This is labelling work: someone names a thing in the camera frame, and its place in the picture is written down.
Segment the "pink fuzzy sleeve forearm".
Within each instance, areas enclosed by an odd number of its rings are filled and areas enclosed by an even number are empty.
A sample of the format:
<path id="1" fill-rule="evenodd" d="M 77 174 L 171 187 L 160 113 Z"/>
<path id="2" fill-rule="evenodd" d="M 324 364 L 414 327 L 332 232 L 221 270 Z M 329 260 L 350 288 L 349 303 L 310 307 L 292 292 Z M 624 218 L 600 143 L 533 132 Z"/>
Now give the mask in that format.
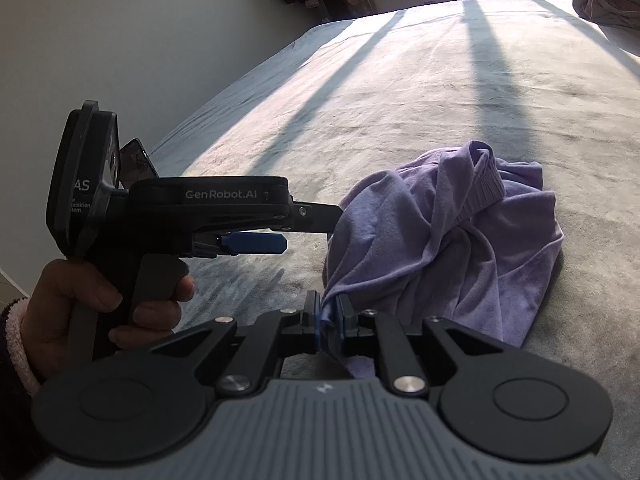
<path id="1" fill-rule="evenodd" d="M 32 398 L 40 382 L 30 367 L 22 338 L 28 299 L 1 313 L 1 474 L 19 476 L 35 460 L 38 438 L 32 424 Z"/>

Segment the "person's left hand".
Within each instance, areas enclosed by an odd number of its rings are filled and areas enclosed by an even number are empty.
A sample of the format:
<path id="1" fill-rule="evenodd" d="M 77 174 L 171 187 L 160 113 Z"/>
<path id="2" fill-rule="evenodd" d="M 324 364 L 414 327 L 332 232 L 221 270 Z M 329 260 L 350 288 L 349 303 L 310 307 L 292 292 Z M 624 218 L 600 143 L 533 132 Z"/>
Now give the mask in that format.
<path id="1" fill-rule="evenodd" d="M 131 324 L 111 330 L 111 342 L 129 350 L 171 335 L 181 320 L 180 304 L 191 300 L 194 292 L 194 279 L 186 275 L 170 299 L 139 304 Z M 34 374 L 49 378 L 63 369 L 68 326 L 75 308 L 108 313 L 121 302 L 122 295 L 90 264 L 66 260 L 48 263 L 21 322 L 22 343 Z"/>

